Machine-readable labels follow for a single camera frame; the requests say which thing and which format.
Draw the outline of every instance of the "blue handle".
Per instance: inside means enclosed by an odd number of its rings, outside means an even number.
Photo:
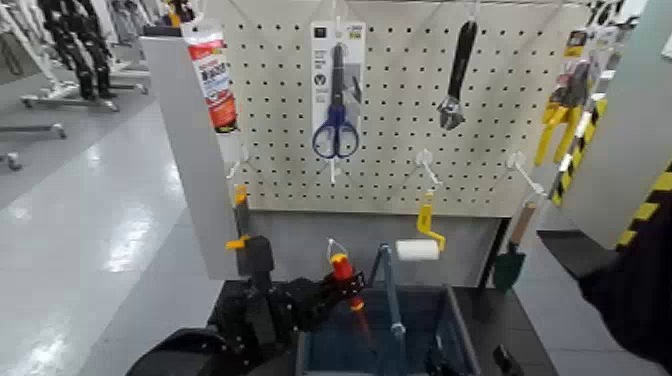
[[[318,148],[318,137],[324,136],[331,141],[331,150],[329,153],[323,153]],[[351,134],[355,142],[351,150],[341,150],[341,136],[345,133]],[[359,148],[359,134],[357,129],[346,119],[345,106],[331,105],[327,114],[327,121],[318,128],[313,135],[313,151],[322,158],[332,159],[335,157],[347,158],[354,154]]]

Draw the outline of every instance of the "white paint roller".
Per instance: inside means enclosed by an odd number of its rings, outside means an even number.
[[[401,261],[436,261],[439,244],[434,239],[397,240],[397,254]]]

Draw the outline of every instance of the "paint roller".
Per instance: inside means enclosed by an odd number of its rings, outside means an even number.
[[[397,240],[396,248],[401,261],[438,260],[440,253],[446,247],[446,238],[432,231],[432,199],[434,193],[427,192],[420,211],[416,227],[421,234],[431,239]]]

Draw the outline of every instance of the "scissors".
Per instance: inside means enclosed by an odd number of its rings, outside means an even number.
[[[333,50],[334,64],[331,71],[331,104],[327,120],[313,135],[313,150],[326,159],[347,158],[359,147],[359,134],[346,116],[343,101],[343,46],[337,44]]]

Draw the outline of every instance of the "pegboard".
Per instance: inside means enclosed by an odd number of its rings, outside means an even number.
[[[433,184],[415,165],[433,153],[438,215],[511,216],[527,189],[506,158],[534,153],[541,114],[569,32],[584,23],[576,4],[483,3],[462,89],[467,121],[444,131],[446,93],[465,3],[356,1],[347,19],[367,24],[361,146],[338,166],[311,147],[310,23],[331,19],[330,1],[220,1],[239,124],[250,160],[236,174],[253,209],[417,213]]]

